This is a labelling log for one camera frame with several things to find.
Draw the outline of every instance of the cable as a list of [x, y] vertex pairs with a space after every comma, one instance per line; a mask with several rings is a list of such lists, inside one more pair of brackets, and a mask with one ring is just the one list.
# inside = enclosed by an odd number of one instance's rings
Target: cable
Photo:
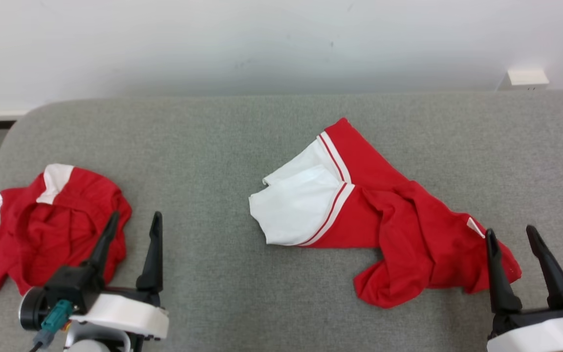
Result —
[[29, 352], [36, 352], [36, 351], [38, 351], [38, 349], [39, 349], [42, 345], [43, 345], [42, 342], [39, 342], [39, 343], [35, 344], [34, 347], [32, 347], [32, 349], [29, 350]]

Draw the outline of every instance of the red garment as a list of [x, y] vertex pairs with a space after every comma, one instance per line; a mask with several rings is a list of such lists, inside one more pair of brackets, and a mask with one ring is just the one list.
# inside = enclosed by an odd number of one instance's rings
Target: red garment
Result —
[[51, 164], [25, 188], [0, 193], [0, 288], [7, 276], [20, 294], [44, 285], [62, 265], [87, 259], [109, 217], [119, 212], [104, 279], [125, 258], [123, 226], [131, 207], [109, 179], [71, 165]]
[[[367, 303], [391, 308], [427, 287], [489, 288], [485, 229], [402, 176], [344, 118], [264, 183], [250, 206], [267, 243], [382, 250], [354, 280]], [[514, 282], [520, 267], [501, 249]]]

